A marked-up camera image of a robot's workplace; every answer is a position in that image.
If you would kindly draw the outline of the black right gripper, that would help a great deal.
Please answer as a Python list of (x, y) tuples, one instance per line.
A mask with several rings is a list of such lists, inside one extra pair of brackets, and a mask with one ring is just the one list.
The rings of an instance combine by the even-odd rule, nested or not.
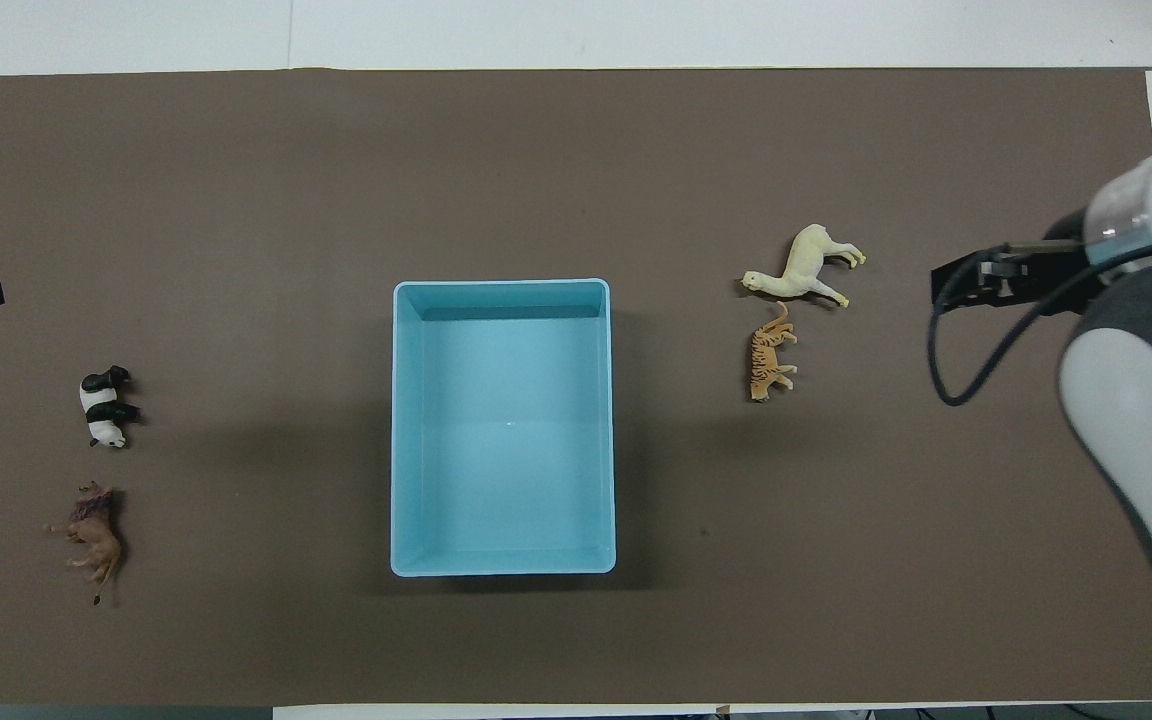
[(1043, 233), (1039, 251), (992, 249), (938, 266), (931, 272), (933, 309), (1046, 300), (1091, 265), (1085, 219), (1087, 209), (1078, 209), (1056, 220)]

